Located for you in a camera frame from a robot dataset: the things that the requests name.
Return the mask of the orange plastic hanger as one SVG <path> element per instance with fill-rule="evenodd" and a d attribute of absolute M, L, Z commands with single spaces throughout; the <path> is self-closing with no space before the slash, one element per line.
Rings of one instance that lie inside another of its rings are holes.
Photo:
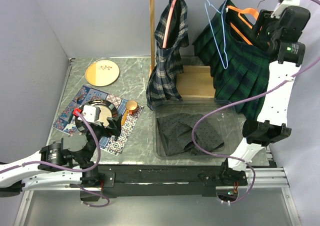
<path fill-rule="evenodd" d="M 228 5 L 225 10 L 232 31 L 248 45 L 254 45 L 254 38 L 252 36 L 254 25 L 248 20 L 247 15 L 251 15 L 257 20 L 259 16 L 258 11 L 254 8 L 239 9 L 232 5 Z"/>

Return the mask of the light blue wire hanger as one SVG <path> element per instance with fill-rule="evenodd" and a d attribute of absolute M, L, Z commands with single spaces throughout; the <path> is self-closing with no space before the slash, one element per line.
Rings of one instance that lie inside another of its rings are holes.
<path fill-rule="evenodd" d="M 213 9 L 216 10 L 216 13 L 220 14 L 220 22 L 221 22 L 221 26 L 222 26 L 222 39 L 223 39 L 223 53 L 221 52 L 220 50 L 220 47 L 218 46 L 218 43 L 217 43 L 217 38 L 216 38 L 216 35 L 214 33 L 214 29 L 213 29 L 213 25 L 211 23 L 211 19 L 210 19 L 210 16 L 209 16 L 209 12 L 208 12 L 208 6 L 211 6 Z M 226 51 L 226 31 L 225 31 L 225 20 L 224 20 L 224 14 L 223 14 L 223 10 L 218 10 L 213 4 L 210 3 L 209 0 L 206 0 L 205 3 L 204 3 L 204 8 L 205 8 L 205 12 L 206 12 L 206 16 L 208 18 L 208 22 L 209 22 L 209 27 L 210 27 L 210 30 L 212 32 L 212 36 L 213 36 L 213 40 L 215 42 L 215 46 L 216 46 L 216 50 L 218 52 L 218 55 L 219 55 L 219 58 L 220 58 L 220 61 L 222 63 L 222 66 L 224 68 L 224 70 L 227 70 L 228 67 L 229 67 L 229 60 L 228 60 L 228 54 L 227 54 L 227 51 Z"/>

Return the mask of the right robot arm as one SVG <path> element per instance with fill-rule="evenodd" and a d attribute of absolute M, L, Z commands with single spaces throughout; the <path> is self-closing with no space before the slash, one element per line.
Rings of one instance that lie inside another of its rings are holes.
<path fill-rule="evenodd" d="M 274 61 L 269 64 L 267 91 L 248 99 L 231 103 L 222 109 L 250 103 L 264 98 L 258 117 L 247 119 L 242 129 L 242 140 L 236 150 L 221 164 L 218 178 L 223 185 L 231 185 L 246 178 L 245 170 L 252 158 L 264 147 L 291 135 L 287 126 L 287 109 L 295 77 L 301 74 L 306 47 L 298 41 L 311 17 L 301 6 L 279 7 L 275 11 L 262 11 L 254 26 L 255 32 L 266 36 Z"/>

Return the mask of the green navy plaid skirt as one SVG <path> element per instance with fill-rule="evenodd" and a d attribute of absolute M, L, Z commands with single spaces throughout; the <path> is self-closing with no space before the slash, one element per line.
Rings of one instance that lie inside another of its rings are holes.
<path fill-rule="evenodd" d="M 209 24 L 193 42 L 194 54 L 204 65 L 210 66 L 210 75 L 213 78 L 215 98 L 239 102 L 235 106 L 237 113 L 242 113 L 249 120 L 257 119 L 264 98 L 259 98 L 247 103 L 245 99 L 265 93 L 268 88 L 270 76 L 270 57 L 254 45 L 248 45 L 232 31 L 229 24 L 226 7 L 234 5 L 231 0 L 226 0 L 218 10 L 223 10 L 225 24 L 226 51 L 228 55 L 228 69 L 224 70 L 217 52 L 214 38 Z M 223 53 L 223 33 L 220 14 L 215 13 L 211 23 L 215 36 Z"/>

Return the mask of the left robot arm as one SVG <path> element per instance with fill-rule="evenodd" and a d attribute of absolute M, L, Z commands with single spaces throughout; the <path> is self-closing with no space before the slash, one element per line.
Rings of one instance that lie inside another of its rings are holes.
<path fill-rule="evenodd" d="M 94 187 L 100 180 L 94 153 L 102 137 L 118 138 L 122 116 L 107 118 L 109 125 L 81 122 L 81 131 L 42 147 L 29 157 L 0 165 L 0 196 L 14 197 L 44 185 L 69 184 Z"/>

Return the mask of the dark grey dotted skirt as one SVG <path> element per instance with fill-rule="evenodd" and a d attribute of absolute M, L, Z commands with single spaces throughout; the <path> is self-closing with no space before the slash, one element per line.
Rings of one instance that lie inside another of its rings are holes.
<path fill-rule="evenodd" d="M 205 153 L 199 150 L 192 140 L 192 130 L 202 114 L 177 113 L 156 119 L 158 133 L 166 156 L 189 153 L 200 156 Z M 203 120 L 194 135 L 197 144 L 208 152 L 220 151 L 225 143 L 222 136 L 207 120 Z"/>

